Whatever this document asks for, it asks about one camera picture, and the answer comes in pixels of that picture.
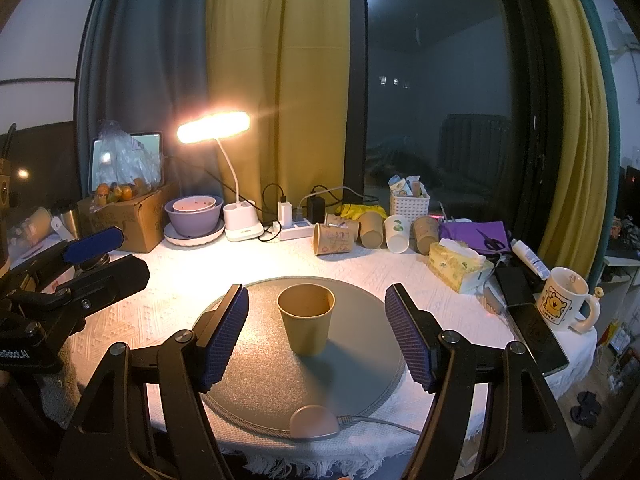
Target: slipper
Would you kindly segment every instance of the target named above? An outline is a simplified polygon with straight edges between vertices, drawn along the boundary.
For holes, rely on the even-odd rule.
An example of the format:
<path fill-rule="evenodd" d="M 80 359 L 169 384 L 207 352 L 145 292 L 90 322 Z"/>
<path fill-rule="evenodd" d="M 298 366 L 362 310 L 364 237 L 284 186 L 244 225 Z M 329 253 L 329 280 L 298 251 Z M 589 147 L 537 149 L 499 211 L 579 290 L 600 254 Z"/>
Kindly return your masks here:
<path fill-rule="evenodd" d="M 599 415 L 602 411 L 602 406 L 596 400 L 596 394 L 593 392 L 580 392 L 577 399 L 580 406 L 589 410 L 593 415 Z"/>
<path fill-rule="evenodd" d="M 572 407 L 570 415 L 572 421 L 585 428 L 592 429 L 596 425 L 596 416 L 582 409 L 580 406 Z"/>

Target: glowing lamp light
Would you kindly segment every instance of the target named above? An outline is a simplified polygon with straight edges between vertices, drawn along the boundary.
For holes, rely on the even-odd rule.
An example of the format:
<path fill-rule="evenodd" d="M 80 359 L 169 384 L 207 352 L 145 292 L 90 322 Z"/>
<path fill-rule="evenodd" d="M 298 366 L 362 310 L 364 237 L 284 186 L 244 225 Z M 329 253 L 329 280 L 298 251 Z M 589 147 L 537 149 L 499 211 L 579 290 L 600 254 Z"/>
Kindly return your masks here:
<path fill-rule="evenodd" d="M 178 128 L 178 139 L 184 144 L 201 140 L 226 139 L 249 129 L 246 112 L 220 112 L 183 124 Z"/>

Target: yellow plastic bag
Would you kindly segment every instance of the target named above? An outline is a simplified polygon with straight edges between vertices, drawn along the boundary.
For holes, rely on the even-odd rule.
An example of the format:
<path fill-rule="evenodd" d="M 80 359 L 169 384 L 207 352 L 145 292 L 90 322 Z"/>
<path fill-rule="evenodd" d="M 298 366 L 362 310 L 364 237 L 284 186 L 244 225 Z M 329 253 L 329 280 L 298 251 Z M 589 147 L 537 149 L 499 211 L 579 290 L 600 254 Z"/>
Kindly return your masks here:
<path fill-rule="evenodd" d="M 335 212 L 342 218 L 350 218 L 351 220 L 357 220 L 368 211 L 379 213 L 383 220 L 389 216 L 381 205 L 343 204 L 335 209 Z"/>

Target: black charger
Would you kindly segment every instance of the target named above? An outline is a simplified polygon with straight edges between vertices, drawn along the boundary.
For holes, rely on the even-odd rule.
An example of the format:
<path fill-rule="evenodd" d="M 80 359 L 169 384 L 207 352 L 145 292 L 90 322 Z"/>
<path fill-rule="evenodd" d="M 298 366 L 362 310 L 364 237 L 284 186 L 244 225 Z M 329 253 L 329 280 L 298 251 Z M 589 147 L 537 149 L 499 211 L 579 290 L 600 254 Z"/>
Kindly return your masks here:
<path fill-rule="evenodd" d="M 306 218 L 312 224 L 324 223 L 324 198 L 321 196 L 310 196 L 306 199 Z"/>

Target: plastic basket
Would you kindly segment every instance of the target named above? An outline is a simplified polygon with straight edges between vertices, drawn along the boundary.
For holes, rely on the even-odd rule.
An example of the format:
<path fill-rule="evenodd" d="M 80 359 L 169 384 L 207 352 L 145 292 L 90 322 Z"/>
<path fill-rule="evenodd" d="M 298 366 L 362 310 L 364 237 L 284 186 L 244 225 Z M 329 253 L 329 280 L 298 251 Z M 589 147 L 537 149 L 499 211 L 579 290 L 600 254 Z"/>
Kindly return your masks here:
<path fill-rule="evenodd" d="M 396 196 L 391 193 L 389 211 L 392 215 L 402 215 L 413 223 L 415 219 L 429 214 L 429 200 L 427 196 Z"/>

